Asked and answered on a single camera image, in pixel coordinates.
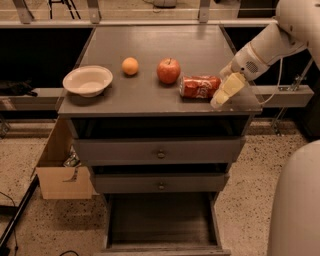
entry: cabinet top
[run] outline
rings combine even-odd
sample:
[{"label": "cabinet top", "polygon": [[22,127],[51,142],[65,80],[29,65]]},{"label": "cabinet top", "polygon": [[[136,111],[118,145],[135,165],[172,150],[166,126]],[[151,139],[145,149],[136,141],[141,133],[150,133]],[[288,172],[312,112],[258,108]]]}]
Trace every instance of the cabinet top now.
[{"label": "cabinet top", "polygon": [[[139,72],[126,76],[121,63],[127,57],[139,62]],[[113,74],[112,83],[93,98],[67,93],[59,109],[62,117],[251,115],[261,112],[248,87],[219,109],[209,100],[180,96],[180,78],[170,86],[159,82],[161,59],[179,61],[181,75],[216,75],[233,53],[217,25],[100,26],[84,49],[80,66],[100,65]]]}]

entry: white robot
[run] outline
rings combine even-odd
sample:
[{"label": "white robot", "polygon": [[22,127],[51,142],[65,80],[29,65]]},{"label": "white robot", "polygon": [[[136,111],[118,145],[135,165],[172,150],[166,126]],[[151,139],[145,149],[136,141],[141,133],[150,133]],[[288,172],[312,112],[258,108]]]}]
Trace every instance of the white robot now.
[{"label": "white robot", "polygon": [[[223,77],[240,73],[254,80],[306,48],[320,68],[320,0],[280,0],[276,14],[277,23],[245,45],[221,71]],[[320,141],[300,148],[281,172],[267,255],[320,255]]]},{"label": "white robot", "polygon": [[219,108],[240,91],[246,81],[255,80],[279,59],[305,49],[320,68],[319,17],[320,0],[280,0],[275,22],[238,51],[220,71],[223,82],[211,100],[212,107]]}]

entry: gray cabinet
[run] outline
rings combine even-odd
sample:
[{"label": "gray cabinet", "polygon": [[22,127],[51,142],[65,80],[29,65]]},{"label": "gray cabinet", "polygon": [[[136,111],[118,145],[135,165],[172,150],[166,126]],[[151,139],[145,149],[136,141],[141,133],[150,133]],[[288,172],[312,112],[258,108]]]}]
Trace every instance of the gray cabinet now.
[{"label": "gray cabinet", "polygon": [[[213,109],[208,99],[182,98],[179,81],[165,86],[155,73],[158,61],[172,56],[180,61],[183,74],[218,74],[233,56],[227,45],[215,25],[96,28],[81,65],[105,66],[114,74],[114,80],[94,98],[67,94],[59,116],[68,120],[74,148],[89,167],[94,188],[107,199],[110,219],[108,250],[104,253],[130,255],[130,251],[138,250],[137,237],[153,242],[161,237],[175,253],[230,255],[221,247],[213,205],[245,143],[246,129],[254,115],[261,113],[261,106],[252,90],[244,88],[221,108]],[[120,69],[127,56],[139,61],[139,73],[133,77],[125,76]],[[154,201],[160,204],[159,211],[151,211],[155,206],[149,204]],[[187,216],[186,209],[192,217]],[[183,230],[174,230],[177,225],[161,224],[168,223],[171,210],[196,234],[187,232],[186,237]],[[142,222],[150,218],[153,224],[148,222],[145,228],[137,224],[138,218]],[[187,248],[192,244],[189,238],[197,232],[208,234],[208,230],[199,230],[199,221],[206,223],[201,227],[213,233],[207,237],[213,247],[193,244]],[[165,229],[163,233],[155,228],[159,226]],[[130,236],[132,229],[138,234]],[[174,240],[174,248],[173,234],[180,237]],[[188,246],[181,244],[186,241],[190,242]],[[166,248],[160,254],[169,251]]]}]

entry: cardboard box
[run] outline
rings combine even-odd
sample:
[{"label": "cardboard box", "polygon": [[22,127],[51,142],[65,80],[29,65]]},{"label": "cardboard box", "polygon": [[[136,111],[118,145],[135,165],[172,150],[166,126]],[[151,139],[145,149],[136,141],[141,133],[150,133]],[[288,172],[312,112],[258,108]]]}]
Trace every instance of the cardboard box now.
[{"label": "cardboard box", "polygon": [[58,119],[38,161],[36,172],[44,199],[91,199],[93,186],[87,167],[64,167],[72,135],[66,120]]}]

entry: red can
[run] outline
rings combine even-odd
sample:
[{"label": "red can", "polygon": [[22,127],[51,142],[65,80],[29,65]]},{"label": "red can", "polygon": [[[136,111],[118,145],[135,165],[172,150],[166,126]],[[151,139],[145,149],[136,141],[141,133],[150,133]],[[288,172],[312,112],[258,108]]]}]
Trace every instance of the red can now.
[{"label": "red can", "polygon": [[212,98],[220,84],[217,76],[183,76],[180,94],[185,98]]}]

